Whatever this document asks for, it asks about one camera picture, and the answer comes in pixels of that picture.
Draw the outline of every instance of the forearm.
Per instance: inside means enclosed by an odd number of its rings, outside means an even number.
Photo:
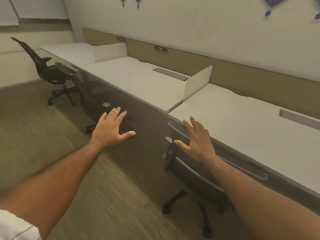
[[[244,223],[258,239],[319,239],[320,217],[228,165],[204,160]]]
[[[100,150],[91,143],[85,145],[2,196],[0,209],[37,226],[42,238],[46,238],[68,209]]]

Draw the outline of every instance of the person's left hand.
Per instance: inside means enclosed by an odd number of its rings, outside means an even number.
[[[108,115],[104,113],[100,117],[90,140],[90,143],[98,147],[98,149],[102,150],[105,147],[116,145],[136,134],[134,131],[129,131],[119,135],[119,126],[127,114],[125,111],[119,115],[119,112],[120,107],[111,110]]]

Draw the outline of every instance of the wall decoration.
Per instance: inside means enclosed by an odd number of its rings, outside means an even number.
[[[273,8],[275,5],[278,5],[279,3],[282,3],[284,0],[265,0],[266,3]],[[271,10],[267,11],[265,16],[268,17],[271,14]]]
[[[122,1],[122,6],[125,7],[125,1],[126,0],[121,0]]]
[[[136,1],[137,1],[137,3],[138,3],[137,8],[139,8],[139,7],[140,7],[140,2],[141,2],[141,0],[136,0]]]
[[[314,17],[314,19],[319,20],[319,19],[320,19],[320,13],[318,13],[318,14]]]

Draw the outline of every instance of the person's left arm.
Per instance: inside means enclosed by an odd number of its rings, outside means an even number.
[[[87,145],[0,197],[0,209],[38,227],[45,239],[69,208],[101,151],[135,135],[133,131],[119,135],[120,123],[126,115],[119,112],[120,108],[113,109],[101,116]]]

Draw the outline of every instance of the person's right arm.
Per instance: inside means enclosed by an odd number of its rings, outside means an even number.
[[[257,239],[320,239],[320,217],[222,161],[209,132],[190,118],[184,121],[190,145],[175,140],[186,153],[202,161],[225,191],[242,221]]]

